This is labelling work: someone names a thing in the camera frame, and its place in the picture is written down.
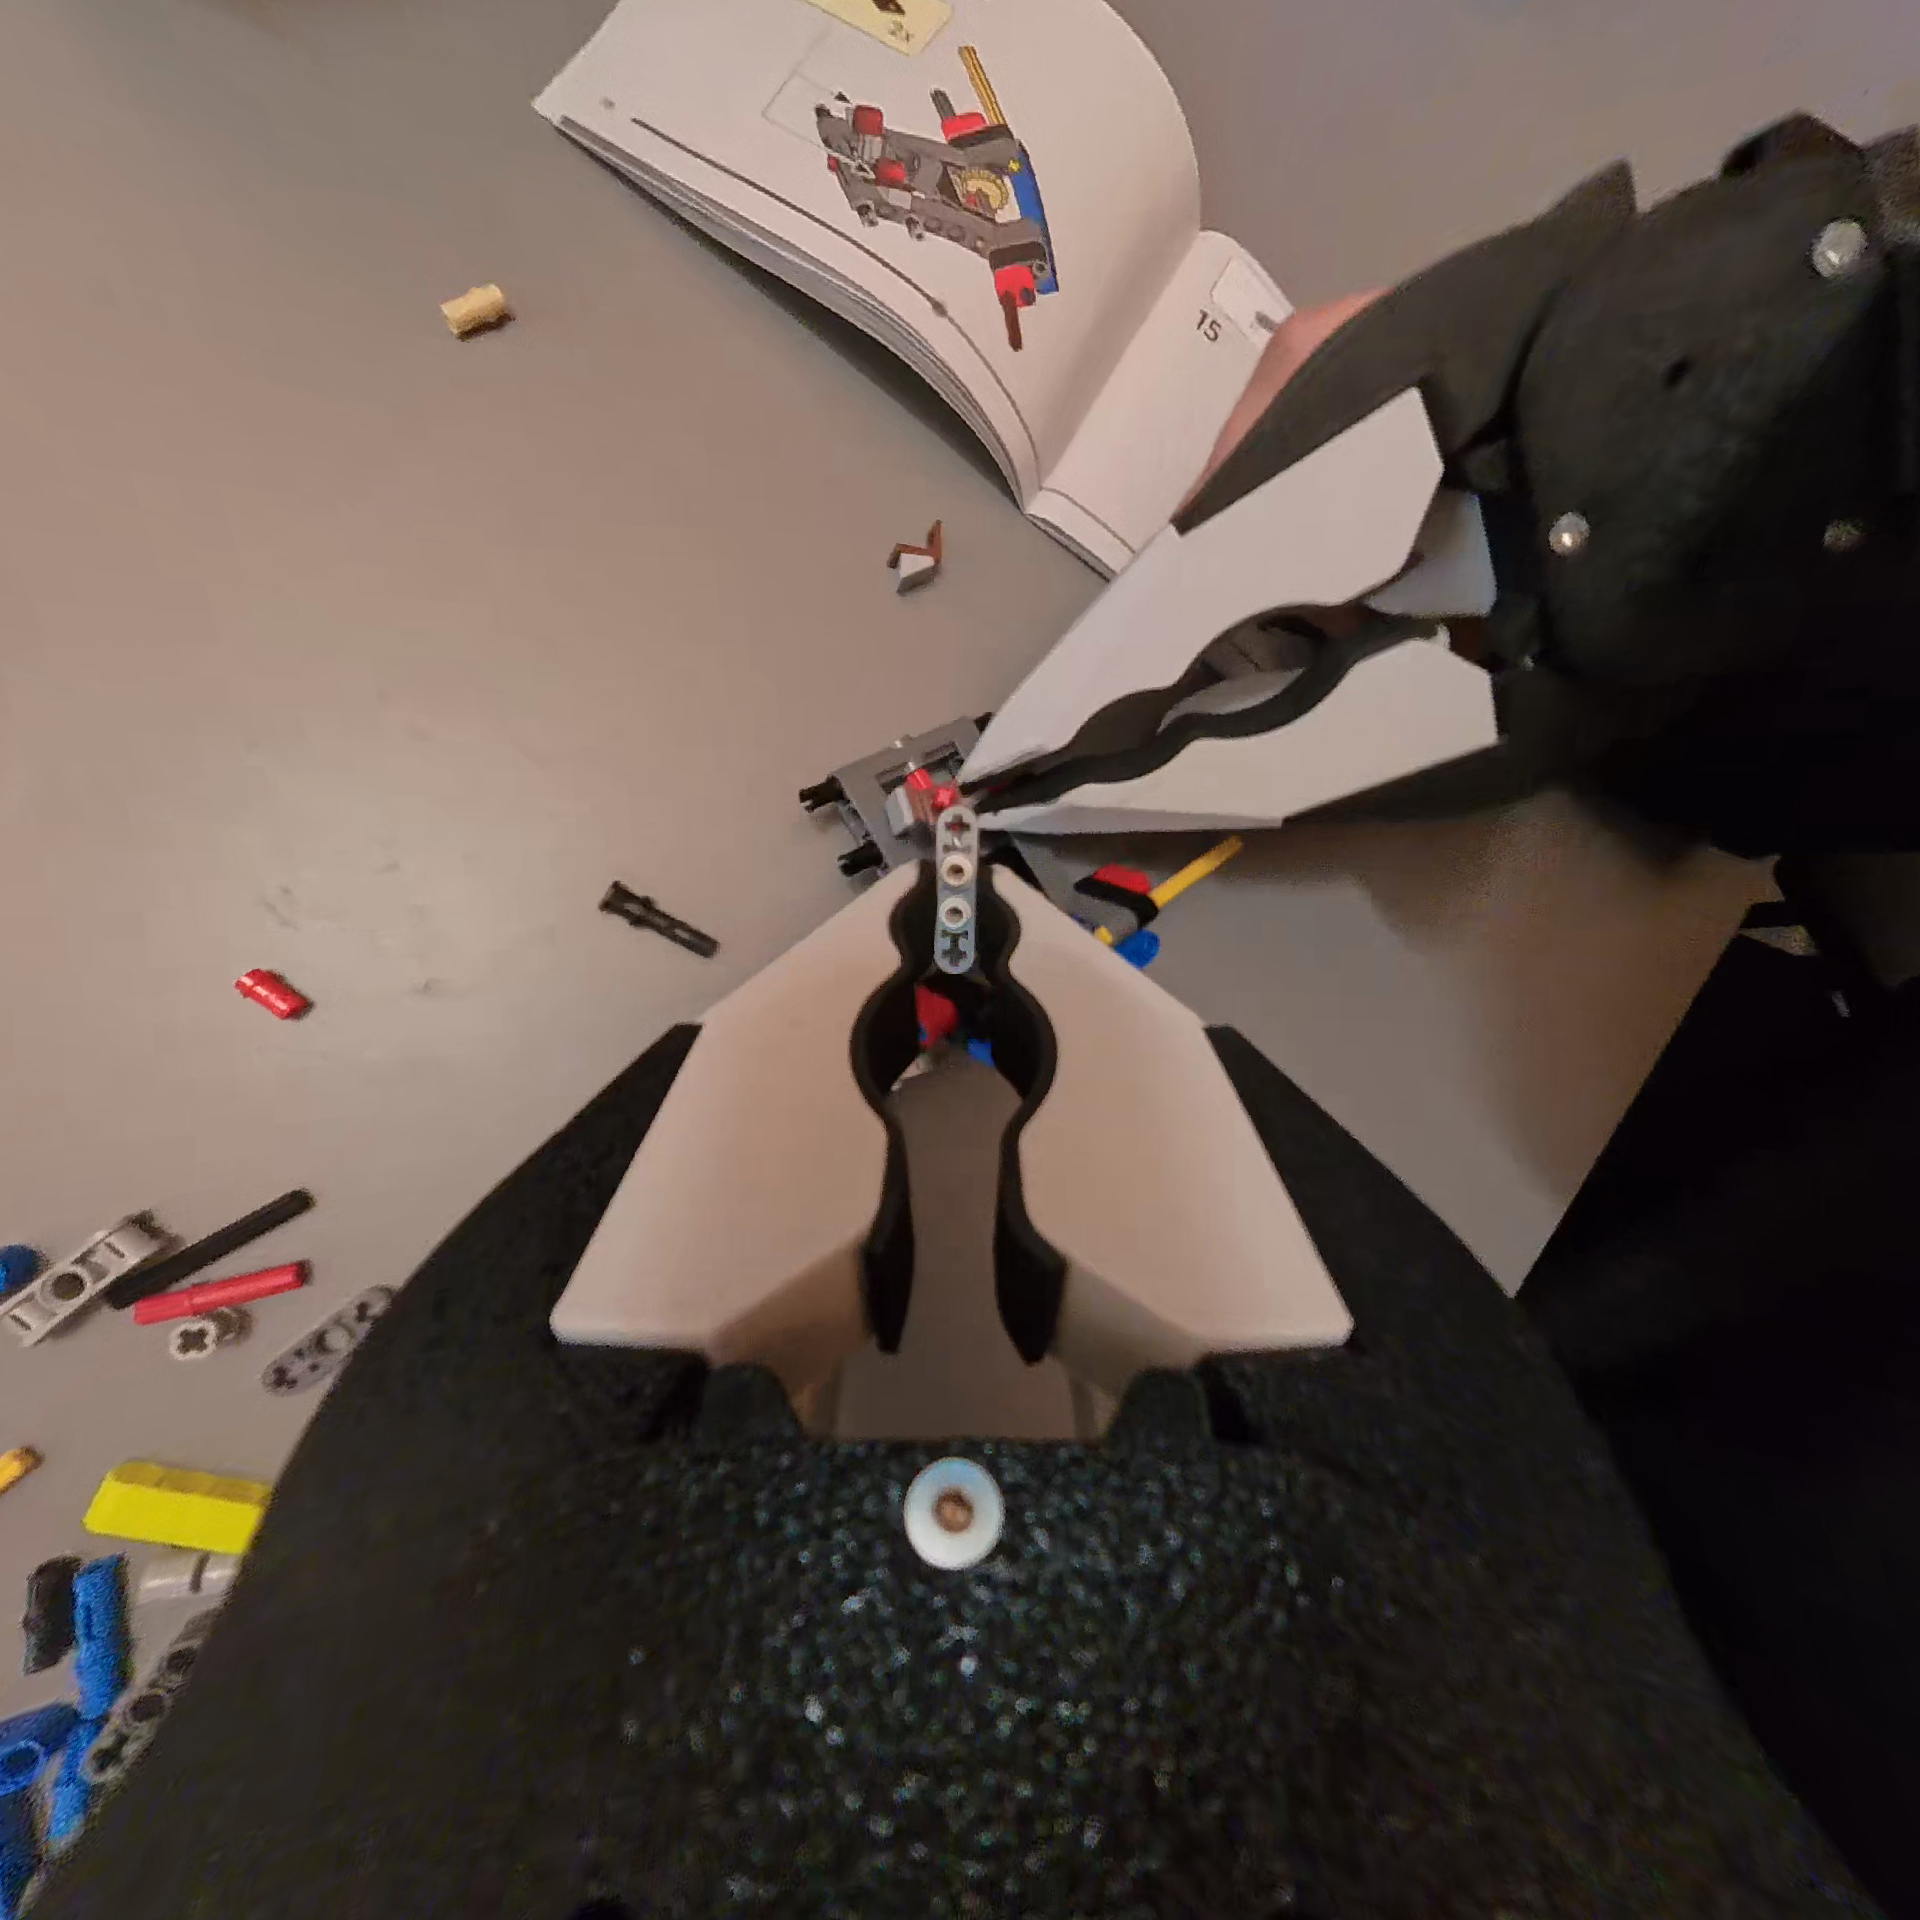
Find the black lego pin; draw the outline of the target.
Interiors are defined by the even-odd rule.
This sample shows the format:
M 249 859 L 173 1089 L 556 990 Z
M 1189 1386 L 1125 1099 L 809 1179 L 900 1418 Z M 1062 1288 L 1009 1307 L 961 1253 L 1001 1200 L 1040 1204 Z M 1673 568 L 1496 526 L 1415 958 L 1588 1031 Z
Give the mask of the black lego pin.
M 602 917 L 616 918 L 636 931 L 694 955 L 700 960 L 715 958 L 717 940 L 710 933 L 667 913 L 647 895 L 636 893 L 621 880 L 612 880 L 595 902 Z

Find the person's black clothing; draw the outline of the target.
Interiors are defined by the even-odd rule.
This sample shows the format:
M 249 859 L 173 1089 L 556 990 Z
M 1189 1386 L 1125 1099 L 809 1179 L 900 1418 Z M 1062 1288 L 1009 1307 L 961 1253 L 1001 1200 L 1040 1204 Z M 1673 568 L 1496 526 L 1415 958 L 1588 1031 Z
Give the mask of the person's black clothing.
M 1918 1888 L 1916 856 L 1781 856 L 1520 1288 L 1709 1666 Z

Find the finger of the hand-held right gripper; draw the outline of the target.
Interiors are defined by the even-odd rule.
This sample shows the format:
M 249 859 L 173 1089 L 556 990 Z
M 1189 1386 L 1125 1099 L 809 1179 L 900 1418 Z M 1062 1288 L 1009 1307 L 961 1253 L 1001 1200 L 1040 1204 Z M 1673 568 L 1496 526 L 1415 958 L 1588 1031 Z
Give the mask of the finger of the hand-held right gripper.
M 1413 559 L 1441 472 L 1428 406 L 1404 391 L 1188 530 L 1165 526 L 1069 628 L 1090 614 L 1165 617 L 1203 655 L 1259 617 L 1365 607 Z M 1443 607 L 1404 614 L 1456 619 Z M 1499 724 L 1494 747 L 1439 769 L 1497 747 Z
M 1201 636 L 1087 614 L 996 710 L 961 793 L 1037 837 L 1282 826 L 1497 745 L 1491 680 L 1451 625 L 1367 614 L 1296 667 L 1184 691 Z

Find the open instruction booklet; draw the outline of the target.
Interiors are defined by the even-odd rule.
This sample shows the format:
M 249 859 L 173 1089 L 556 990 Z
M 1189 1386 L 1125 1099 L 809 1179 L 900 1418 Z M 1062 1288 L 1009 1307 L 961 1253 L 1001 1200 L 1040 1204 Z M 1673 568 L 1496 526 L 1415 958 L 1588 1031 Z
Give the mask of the open instruction booklet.
M 533 107 L 900 358 L 1101 574 L 1287 316 L 1203 228 L 1184 109 L 1107 4 L 628 2 Z

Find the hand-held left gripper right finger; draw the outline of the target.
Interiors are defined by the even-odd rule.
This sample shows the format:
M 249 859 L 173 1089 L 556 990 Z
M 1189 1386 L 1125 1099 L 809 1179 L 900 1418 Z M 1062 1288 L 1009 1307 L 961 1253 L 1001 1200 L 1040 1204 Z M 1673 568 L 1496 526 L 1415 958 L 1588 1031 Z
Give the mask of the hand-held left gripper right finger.
M 1000 1322 L 1029 1365 L 1332 1350 L 1353 1319 L 1203 1023 L 1019 877 L 988 875 Z

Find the pile of loose lego pieces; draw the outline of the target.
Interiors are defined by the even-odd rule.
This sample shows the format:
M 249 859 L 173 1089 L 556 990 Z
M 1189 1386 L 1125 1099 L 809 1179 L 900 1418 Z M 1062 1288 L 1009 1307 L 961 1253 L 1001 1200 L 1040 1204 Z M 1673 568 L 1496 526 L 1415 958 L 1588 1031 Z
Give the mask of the pile of loose lego pieces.
M 112 1313 L 163 1332 L 163 1352 L 178 1365 L 223 1354 L 249 1332 L 253 1309 L 307 1287 L 310 1265 L 212 1269 L 312 1204 L 295 1188 L 193 1242 L 129 1215 L 61 1261 L 6 1247 L 4 1332 L 35 1350 L 93 1313 Z M 4 1916 L 150 1751 L 247 1556 L 93 1539 L 113 1552 L 48 1556 L 22 1584 L 19 1673 L 63 1669 L 66 1678 L 51 1700 L 4 1718 Z

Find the person's right hand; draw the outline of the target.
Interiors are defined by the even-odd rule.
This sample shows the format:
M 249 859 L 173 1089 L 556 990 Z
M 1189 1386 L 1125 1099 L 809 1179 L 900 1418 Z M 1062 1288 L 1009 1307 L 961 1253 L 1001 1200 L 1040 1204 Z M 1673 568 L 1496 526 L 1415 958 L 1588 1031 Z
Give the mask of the person's right hand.
M 1195 495 L 1219 471 L 1314 353 L 1383 295 L 1385 289 L 1376 287 L 1314 306 L 1299 306 L 1271 331 L 1246 389 L 1222 423 L 1189 495 Z

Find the light grey thin lego liftarm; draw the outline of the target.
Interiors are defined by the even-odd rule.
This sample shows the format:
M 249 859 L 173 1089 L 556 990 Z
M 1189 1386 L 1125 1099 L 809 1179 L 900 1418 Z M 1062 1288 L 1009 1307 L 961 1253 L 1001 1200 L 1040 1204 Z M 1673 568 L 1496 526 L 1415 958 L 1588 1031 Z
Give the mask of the light grey thin lego liftarm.
M 980 822 L 966 803 L 947 804 L 932 822 L 932 965 L 947 978 L 977 969 Z

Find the yellow lego beam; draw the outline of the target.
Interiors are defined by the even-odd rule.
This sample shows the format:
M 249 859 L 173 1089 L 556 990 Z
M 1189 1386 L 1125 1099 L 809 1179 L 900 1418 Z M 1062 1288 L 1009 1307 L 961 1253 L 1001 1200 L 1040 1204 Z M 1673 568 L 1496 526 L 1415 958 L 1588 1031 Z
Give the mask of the yellow lego beam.
M 237 1558 L 272 1501 L 270 1482 L 129 1459 L 104 1475 L 80 1525 L 100 1539 Z

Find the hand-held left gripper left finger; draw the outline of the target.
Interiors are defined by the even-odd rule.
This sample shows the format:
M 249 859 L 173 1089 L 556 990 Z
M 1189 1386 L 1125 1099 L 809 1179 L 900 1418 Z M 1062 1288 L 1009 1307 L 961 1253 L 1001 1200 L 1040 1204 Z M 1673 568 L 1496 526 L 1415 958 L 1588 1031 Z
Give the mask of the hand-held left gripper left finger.
M 549 1311 L 556 1343 L 838 1366 L 868 1340 L 859 1247 L 887 1135 L 861 1008 L 900 970 L 885 877 L 717 1000 Z

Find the partly built lego chassis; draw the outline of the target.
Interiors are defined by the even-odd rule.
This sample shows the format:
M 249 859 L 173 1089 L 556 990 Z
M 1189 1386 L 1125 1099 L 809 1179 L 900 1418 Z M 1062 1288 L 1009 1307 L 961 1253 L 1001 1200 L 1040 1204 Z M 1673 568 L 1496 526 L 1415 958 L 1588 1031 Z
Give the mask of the partly built lego chassis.
M 871 1091 L 890 1094 L 913 1075 L 963 1052 L 993 1069 L 1023 1099 L 1093 1061 L 1110 1073 L 1131 1061 L 1169 1078 L 1169 1061 L 1201 1054 L 1201 1020 L 1140 973 L 1158 947 L 1162 909 L 1222 872 L 1239 853 L 1217 841 L 1169 878 L 1105 865 L 1073 877 L 1042 843 L 993 828 L 983 796 L 961 793 L 963 763 L 985 731 L 961 719 L 912 732 L 803 787 L 808 813 L 833 813 L 851 837 L 838 871 L 878 878 L 904 869 L 921 921 L 906 936 L 904 974 L 863 1016 L 854 1057 Z M 947 804 L 968 804 L 977 822 L 976 969 L 942 974 L 933 965 L 936 877 L 932 828 Z

